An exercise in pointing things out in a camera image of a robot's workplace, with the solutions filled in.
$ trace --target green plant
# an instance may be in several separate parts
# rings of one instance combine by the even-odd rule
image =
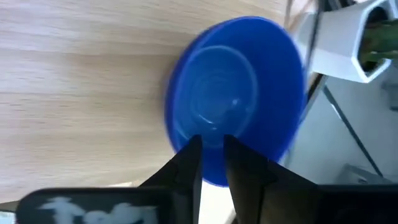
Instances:
[[[359,61],[379,62],[383,58],[398,58],[398,19],[368,24],[365,27]]]

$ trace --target light wood surface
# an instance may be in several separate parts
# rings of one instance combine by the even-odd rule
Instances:
[[[173,156],[162,99],[183,48],[233,17],[283,24],[286,2],[0,1],[0,202],[148,178]]]

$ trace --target gray floor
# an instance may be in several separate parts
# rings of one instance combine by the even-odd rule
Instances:
[[[303,121],[285,165],[317,184],[334,184],[345,165],[374,173],[323,93]]]
[[[385,81],[398,83],[398,69],[391,67],[369,84],[329,78],[327,85],[383,175],[396,182],[398,112],[389,109]]]

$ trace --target blue bowl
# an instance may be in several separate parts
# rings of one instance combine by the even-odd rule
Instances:
[[[278,161],[305,101],[299,53],[287,33],[261,17],[239,17],[200,34],[180,57],[166,94],[165,122],[176,152],[203,140],[203,178],[228,186],[223,136]]]

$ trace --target wood grain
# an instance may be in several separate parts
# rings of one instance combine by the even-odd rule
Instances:
[[[173,155],[162,99],[184,47],[233,17],[282,24],[285,7],[285,0],[0,1],[0,202],[42,187],[148,178]]]

